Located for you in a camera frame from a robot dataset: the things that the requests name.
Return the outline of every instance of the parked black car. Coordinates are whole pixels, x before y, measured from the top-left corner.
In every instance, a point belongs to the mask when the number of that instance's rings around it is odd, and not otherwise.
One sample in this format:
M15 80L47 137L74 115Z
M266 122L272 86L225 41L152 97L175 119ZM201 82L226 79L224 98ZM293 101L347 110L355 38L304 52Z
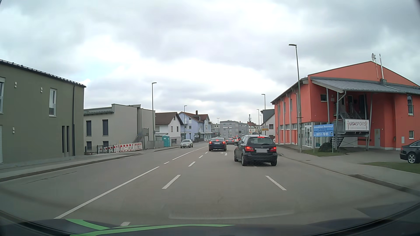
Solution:
M269 162L277 165L277 147L269 136L245 135L236 144L234 160L241 161L242 165L250 162Z
M226 142L224 138L212 138L209 142L209 151L221 149L226 151Z
M411 164L420 163L420 140L402 146L399 158L406 160Z

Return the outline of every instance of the green building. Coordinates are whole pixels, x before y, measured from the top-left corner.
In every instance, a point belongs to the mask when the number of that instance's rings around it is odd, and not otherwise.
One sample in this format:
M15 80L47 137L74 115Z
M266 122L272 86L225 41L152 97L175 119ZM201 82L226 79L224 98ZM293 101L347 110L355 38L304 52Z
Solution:
M0 60L0 163L83 155L85 87Z

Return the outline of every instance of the license plate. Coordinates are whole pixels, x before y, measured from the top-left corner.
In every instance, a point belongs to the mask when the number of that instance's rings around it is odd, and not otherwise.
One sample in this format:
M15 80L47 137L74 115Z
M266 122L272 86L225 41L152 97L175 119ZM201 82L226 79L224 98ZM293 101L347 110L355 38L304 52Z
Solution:
M258 152L258 153L267 153L266 148L256 148L255 151Z

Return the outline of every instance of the red building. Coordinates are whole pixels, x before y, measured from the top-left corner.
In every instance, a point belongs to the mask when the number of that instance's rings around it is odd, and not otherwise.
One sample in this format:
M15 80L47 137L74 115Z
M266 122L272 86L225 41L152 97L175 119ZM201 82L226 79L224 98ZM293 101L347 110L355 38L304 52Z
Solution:
M308 75L300 80L302 145L335 144L313 137L313 126L333 123L340 147L396 149L420 139L420 87L374 62L363 62ZM297 145L298 84L275 105L276 142ZM338 102L339 118L336 124Z

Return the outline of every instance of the asphalt road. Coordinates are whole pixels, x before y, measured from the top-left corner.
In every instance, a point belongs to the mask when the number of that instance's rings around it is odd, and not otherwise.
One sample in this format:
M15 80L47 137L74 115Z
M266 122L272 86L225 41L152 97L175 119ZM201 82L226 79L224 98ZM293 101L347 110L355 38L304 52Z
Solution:
M382 216L372 207L419 197L279 157L241 166L229 145L126 157L0 183L0 210L27 220L72 218L112 224L307 224Z

